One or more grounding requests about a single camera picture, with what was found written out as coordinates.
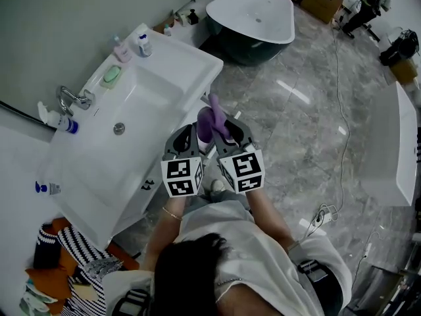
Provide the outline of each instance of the white cube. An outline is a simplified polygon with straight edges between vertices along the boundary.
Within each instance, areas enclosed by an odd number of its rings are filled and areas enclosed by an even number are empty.
[[[222,174],[236,193],[263,187],[264,163],[261,150],[220,158],[218,162]]]
[[[168,195],[174,197],[194,196],[203,178],[200,157],[161,161],[162,178]]]

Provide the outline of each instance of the white sink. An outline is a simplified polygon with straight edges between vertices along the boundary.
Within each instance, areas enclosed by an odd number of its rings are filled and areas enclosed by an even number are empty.
[[[122,64],[110,55],[88,80],[82,90],[94,93],[95,103],[86,111],[71,106],[80,129],[76,135],[56,132],[39,172],[40,180],[61,185],[62,192],[53,199],[98,248],[142,217],[161,183],[156,165],[166,139],[223,65],[152,30],[147,35],[153,46],[150,57],[139,56],[134,31],[126,40],[132,59]],[[113,64],[122,66],[123,73],[108,90],[99,82]],[[119,136],[113,130],[117,123],[124,125]],[[148,179],[153,185],[143,190]]]

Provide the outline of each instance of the sink drain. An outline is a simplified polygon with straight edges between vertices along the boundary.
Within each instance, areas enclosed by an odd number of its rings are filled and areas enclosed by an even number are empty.
[[[117,136],[120,136],[120,135],[122,135],[124,133],[125,129],[126,129],[126,127],[124,126],[123,123],[117,123],[117,124],[114,125],[114,129],[113,130],[114,130],[114,133]]]

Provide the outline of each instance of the faucet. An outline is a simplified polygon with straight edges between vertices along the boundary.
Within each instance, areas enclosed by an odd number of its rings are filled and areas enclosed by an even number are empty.
[[[73,111],[70,110],[70,107],[66,104],[64,101],[62,95],[65,94],[67,97],[69,97],[72,102],[75,102],[75,104],[83,109],[88,110],[93,101],[95,101],[95,95],[86,89],[84,90],[84,96],[79,97],[75,96],[68,88],[65,86],[61,86],[57,88],[55,95],[57,96],[57,99],[59,100],[60,108],[66,113],[68,116],[73,116]]]

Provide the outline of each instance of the white bathtub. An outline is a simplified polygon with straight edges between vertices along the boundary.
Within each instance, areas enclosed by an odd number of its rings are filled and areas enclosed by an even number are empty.
[[[211,34],[246,65],[271,59],[295,38],[291,0],[214,0],[206,12]]]

